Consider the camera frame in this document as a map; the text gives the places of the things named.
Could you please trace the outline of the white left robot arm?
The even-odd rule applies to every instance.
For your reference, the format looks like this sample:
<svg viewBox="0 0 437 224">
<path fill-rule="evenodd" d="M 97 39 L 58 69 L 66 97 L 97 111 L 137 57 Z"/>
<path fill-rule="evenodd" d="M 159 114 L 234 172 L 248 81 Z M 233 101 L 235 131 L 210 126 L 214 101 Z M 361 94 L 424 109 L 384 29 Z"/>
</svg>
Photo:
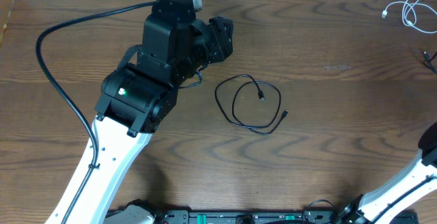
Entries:
<svg viewBox="0 0 437 224">
<path fill-rule="evenodd" d="M 202 0 L 155 0 L 143 40 L 103 81 L 87 147 L 49 223 L 102 223 L 131 164 L 187 79 L 233 51 L 233 23 L 197 19 Z"/>
</svg>

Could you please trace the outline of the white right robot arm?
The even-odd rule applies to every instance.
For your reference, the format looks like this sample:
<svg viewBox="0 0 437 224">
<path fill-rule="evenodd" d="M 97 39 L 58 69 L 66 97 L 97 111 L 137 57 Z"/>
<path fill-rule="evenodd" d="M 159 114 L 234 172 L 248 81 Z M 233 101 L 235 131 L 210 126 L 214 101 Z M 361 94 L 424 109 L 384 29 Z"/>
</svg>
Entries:
<svg viewBox="0 0 437 224">
<path fill-rule="evenodd" d="M 436 125 L 421 136 L 418 152 L 399 173 L 372 192 L 358 196 L 333 223 L 390 223 L 400 212 L 436 190 Z"/>
</svg>

